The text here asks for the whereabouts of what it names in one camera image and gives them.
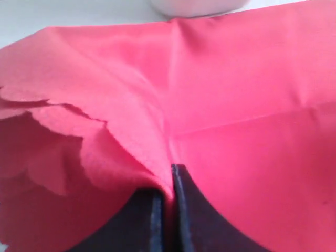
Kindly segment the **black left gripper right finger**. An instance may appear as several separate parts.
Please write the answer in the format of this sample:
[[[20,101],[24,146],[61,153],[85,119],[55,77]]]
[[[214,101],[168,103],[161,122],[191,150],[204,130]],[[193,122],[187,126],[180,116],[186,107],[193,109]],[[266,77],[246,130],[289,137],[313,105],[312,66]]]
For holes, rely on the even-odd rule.
[[[267,251],[228,222],[200,192],[185,165],[173,164],[181,251]]]

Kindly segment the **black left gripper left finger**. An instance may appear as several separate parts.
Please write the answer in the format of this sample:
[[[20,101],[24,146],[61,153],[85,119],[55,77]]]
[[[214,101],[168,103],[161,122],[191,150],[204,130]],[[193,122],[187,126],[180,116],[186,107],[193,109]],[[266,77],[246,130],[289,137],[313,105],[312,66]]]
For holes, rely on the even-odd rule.
[[[163,252],[163,197],[138,190],[125,206],[70,252]]]

